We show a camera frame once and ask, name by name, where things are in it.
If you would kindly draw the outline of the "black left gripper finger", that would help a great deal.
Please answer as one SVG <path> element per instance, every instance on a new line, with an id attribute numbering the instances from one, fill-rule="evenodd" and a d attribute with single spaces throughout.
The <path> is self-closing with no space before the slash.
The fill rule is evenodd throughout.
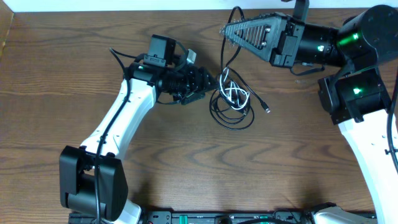
<path id="1" fill-rule="evenodd" d="M 181 99 L 181 104 L 182 105 L 187 105 L 189 103 L 193 103 L 194 101 L 201 100 L 205 97 L 204 93 L 192 93 L 185 98 Z"/>
<path id="2" fill-rule="evenodd" d="M 218 82 L 214 78 L 214 76 L 205 68 L 199 68 L 200 82 L 198 84 L 198 89 L 202 92 L 208 92 L 211 90 L 215 90 L 218 87 Z"/>

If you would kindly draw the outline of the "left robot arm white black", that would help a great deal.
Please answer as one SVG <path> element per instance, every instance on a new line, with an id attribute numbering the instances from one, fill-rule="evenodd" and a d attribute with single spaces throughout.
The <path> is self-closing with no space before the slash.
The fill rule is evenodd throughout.
<path id="1" fill-rule="evenodd" d="M 216 89 L 216 80 L 195 65 L 196 53 L 169 37 L 152 35 L 146 54 L 121 65 L 123 80 L 114 103 L 79 147 L 59 157 L 60 203 L 72 210 L 69 223 L 139 223 L 142 209 L 128 199 L 123 160 L 144 116 L 161 93 L 187 105 Z"/>

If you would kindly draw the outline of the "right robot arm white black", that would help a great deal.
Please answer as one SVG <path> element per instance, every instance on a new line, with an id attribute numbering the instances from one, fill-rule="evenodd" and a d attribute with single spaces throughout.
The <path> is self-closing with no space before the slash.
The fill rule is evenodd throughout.
<path id="1" fill-rule="evenodd" d="M 366 218 L 324 203 L 306 212 L 303 223 L 397 222 L 397 93 L 388 93 L 379 66 L 397 58 L 397 9 L 373 6 L 339 29 L 306 21 L 308 1 L 292 15 L 261 14 L 225 25 L 226 39 L 274 67 L 296 63 L 338 67 L 318 81 L 318 95 L 354 152 L 376 216 Z"/>

